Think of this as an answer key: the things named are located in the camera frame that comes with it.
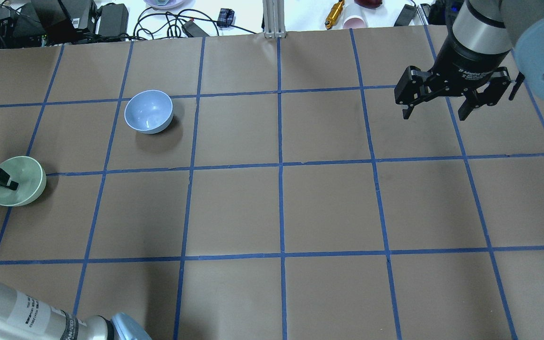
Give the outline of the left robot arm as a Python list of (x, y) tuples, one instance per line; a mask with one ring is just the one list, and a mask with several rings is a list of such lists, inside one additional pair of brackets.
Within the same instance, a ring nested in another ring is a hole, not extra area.
[[(0, 206), (34, 202), (44, 191), (47, 176), (28, 156), (0, 164)], [(0, 282), (0, 340), (148, 340), (149, 334), (124, 313), (107, 319), (95, 315), (82, 320)]]

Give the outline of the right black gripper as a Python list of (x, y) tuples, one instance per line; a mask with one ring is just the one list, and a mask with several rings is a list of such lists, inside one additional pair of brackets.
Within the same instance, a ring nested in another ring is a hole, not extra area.
[(511, 84), (507, 67), (501, 63), (508, 51), (485, 54), (461, 45), (443, 45), (432, 67), (423, 71), (406, 67), (394, 88), (394, 98), (409, 119), (415, 106), (437, 97), (465, 97), (458, 110), (465, 121), (474, 109), (494, 106)]

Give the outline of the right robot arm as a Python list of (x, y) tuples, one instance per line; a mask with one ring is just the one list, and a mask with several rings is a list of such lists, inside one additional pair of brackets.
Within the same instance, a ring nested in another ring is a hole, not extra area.
[(394, 90), (409, 119), (415, 106), (437, 97), (464, 97), (459, 120), (500, 101), (511, 82), (502, 62), (514, 52), (518, 77), (544, 100), (544, 0), (466, 0), (428, 71), (406, 67)]

